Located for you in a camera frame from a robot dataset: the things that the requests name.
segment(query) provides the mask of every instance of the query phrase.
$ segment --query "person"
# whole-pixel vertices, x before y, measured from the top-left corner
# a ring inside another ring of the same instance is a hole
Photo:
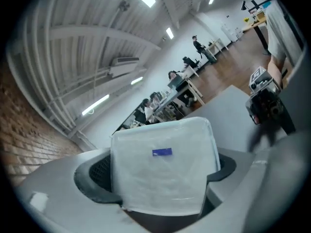
[[[193,40],[193,45],[194,47],[197,49],[197,51],[200,53],[200,54],[204,54],[206,56],[206,58],[210,61],[211,64],[214,64],[216,63],[216,60],[214,59],[214,57],[208,52],[206,51],[206,46],[202,45],[201,43],[199,43],[197,41],[197,37],[196,35],[194,35],[192,37],[192,40]]]
[[[150,95],[150,99],[151,99],[151,102],[152,102],[152,104],[153,104],[152,107],[157,108],[157,107],[160,106],[160,100],[159,100],[159,98],[157,97],[156,92],[153,92],[153,93]]]
[[[170,71],[169,72],[169,79],[172,81],[174,78],[179,75],[182,79],[186,77],[186,75],[182,72]],[[180,101],[182,101],[187,107],[191,107],[193,102],[197,101],[197,98],[187,89],[183,94],[177,97]]]
[[[146,120],[151,124],[159,123],[159,121],[153,115],[154,113],[153,109],[150,107],[151,101],[149,99],[144,99],[141,104],[144,106]]]
[[[282,88],[281,72],[285,58],[287,57],[294,67],[302,54],[301,45],[304,39],[295,21],[279,1],[271,2],[266,10],[266,18],[269,39],[268,51],[271,53],[268,72]]]

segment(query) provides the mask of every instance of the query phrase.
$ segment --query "box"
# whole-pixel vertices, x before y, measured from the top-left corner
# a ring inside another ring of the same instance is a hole
[[[124,208],[187,216],[200,213],[207,175],[220,162],[210,122],[192,117],[116,132],[111,168]]]

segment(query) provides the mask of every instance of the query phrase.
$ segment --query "exposed pipe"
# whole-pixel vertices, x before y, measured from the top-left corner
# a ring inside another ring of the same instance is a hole
[[[105,78],[105,77],[107,77],[107,76],[102,76],[102,77],[98,78],[97,80],[102,79],[102,78]],[[57,99],[59,99],[59,98],[63,98],[64,96],[70,94],[71,92],[74,92],[74,91],[80,89],[81,87],[86,86],[86,85],[88,85],[88,84],[90,84],[90,83],[92,83],[92,82],[93,82],[93,81],[88,81],[88,82],[86,82],[86,83],[84,83],[84,84],[82,84],[82,85],[80,85],[80,86],[78,86],[78,87],[76,87],[76,88],[74,88],[74,89],[72,89],[72,90],[70,90],[70,91],[64,93],[64,94],[60,94],[58,97],[55,97],[53,100],[51,100],[51,101],[49,102],[49,104],[53,104],[53,103],[55,102],[55,100],[57,100]]]
[[[53,116],[55,117],[55,119],[59,122],[59,124],[61,124],[65,129],[70,131],[70,128],[68,128],[62,120],[59,119],[58,115],[54,112],[54,110],[49,106],[47,99],[45,98],[45,95],[43,94],[40,85],[38,83],[38,80],[35,77],[35,72],[34,72],[34,68],[33,65],[31,63],[31,58],[30,58],[30,54],[29,54],[29,48],[28,48],[28,40],[27,40],[27,17],[25,17],[25,21],[24,21],[24,27],[23,27],[23,46],[25,49],[25,55],[26,55],[26,61],[28,64],[28,67],[30,69],[30,74],[31,77],[34,81],[35,84],[35,88],[38,91],[38,93],[40,94],[41,98],[43,99],[44,103],[46,104],[47,108],[51,111],[51,113],[53,114]]]
[[[53,73],[53,66],[52,66],[52,61],[51,61],[51,49],[50,49],[50,24],[51,24],[51,16],[52,16],[52,9],[54,7],[55,4],[55,0],[50,0],[49,6],[48,6],[48,11],[46,14],[46,20],[43,26],[44,29],[44,38],[43,38],[43,43],[45,45],[45,57],[46,57],[46,61],[47,61],[47,66],[48,66],[48,71],[49,71],[49,75],[50,75],[50,80],[54,89],[54,92],[57,96],[59,96],[59,91],[55,82],[55,77],[54,77],[54,73]],[[75,127],[75,123],[71,117],[71,115],[69,114],[66,106],[64,105],[63,101],[58,98],[58,101],[63,109],[63,111],[65,112],[67,118],[69,118],[72,126]]]
[[[94,83],[93,83],[93,90],[94,90],[94,93],[93,93],[93,99],[95,99],[95,87],[96,87],[96,76],[97,76],[97,71],[98,71],[98,68],[101,64],[101,58],[102,58],[102,52],[104,50],[104,46],[106,44],[106,40],[107,40],[107,31],[110,29],[112,23],[114,22],[115,18],[117,17],[118,13],[120,12],[120,8],[117,9],[117,11],[115,12],[115,14],[113,15],[113,17],[111,18],[108,26],[107,26],[107,29],[105,31],[105,34],[104,34],[104,39],[101,43],[101,46],[100,46],[100,50],[99,50],[99,55],[97,57],[97,61],[96,61],[96,67],[95,67],[95,75],[94,75]]]
[[[83,134],[80,130],[78,130],[78,133],[79,133],[81,136],[79,136],[79,135],[77,134],[77,137],[78,137],[79,139],[81,139],[82,141],[84,141],[84,143],[85,143],[86,145],[88,145],[92,150],[98,149],[93,143],[91,143],[91,141],[87,138],[87,136],[86,136],[85,134]]]
[[[109,68],[109,67],[105,67],[105,70],[101,70],[101,71],[97,72],[97,75],[108,73],[109,70],[107,70],[107,68]],[[79,75],[79,76],[77,76],[77,78],[74,81],[69,81],[68,82],[69,83],[68,86],[60,85],[60,87],[64,87],[64,88],[62,88],[59,91],[59,93],[62,94],[64,91],[68,90],[70,87],[75,86],[76,84],[81,83],[81,82],[83,82],[85,80],[88,80],[88,79],[91,79],[91,78],[94,78],[94,74],[87,75],[87,76],[86,75]]]
[[[129,89],[126,92],[121,93],[120,95],[115,94],[112,95],[111,98],[113,98],[109,103],[103,105],[103,107],[99,108],[92,116],[88,117],[87,120],[82,121],[80,123],[77,123],[77,126],[75,129],[73,129],[69,134],[68,137],[72,138],[77,131],[83,130],[87,125],[89,125],[93,120],[95,120],[99,115],[101,115],[105,110],[109,109],[111,106],[113,106],[116,102],[120,101],[121,99],[125,98],[125,96],[129,95],[130,92],[137,89],[136,86],[130,86]]]
[[[38,21],[38,14],[39,14],[39,7],[40,7],[40,1],[38,1],[38,4],[35,8],[35,12],[34,12],[34,17],[33,17],[33,21],[32,21],[32,31],[33,31],[33,46],[34,46],[34,56],[35,56],[35,64],[37,66],[37,70],[40,76],[40,79],[43,83],[43,86],[48,94],[48,97],[50,100],[53,99],[53,96],[49,90],[47,81],[45,80],[42,68],[41,68],[41,61],[40,61],[40,57],[39,57],[39,50],[38,50],[38,40],[37,40],[37,21]],[[67,123],[67,125],[69,127],[71,127],[70,122],[68,121],[68,119],[63,115],[62,111],[60,110],[60,108],[58,107],[58,105],[55,103],[54,104],[57,112],[59,113],[59,115],[61,116],[61,118]]]

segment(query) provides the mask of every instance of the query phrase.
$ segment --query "blue label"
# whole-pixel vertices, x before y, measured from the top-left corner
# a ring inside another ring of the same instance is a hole
[[[163,155],[172,155],[172,148],[161,149],[161,150],[152,150],[152,156],[163,156]]]

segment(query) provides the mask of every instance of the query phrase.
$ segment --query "black mesh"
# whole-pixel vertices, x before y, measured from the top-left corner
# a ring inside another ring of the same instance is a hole
[[[98,186],[111,192],[110,155],[92,165],[89,176]]]

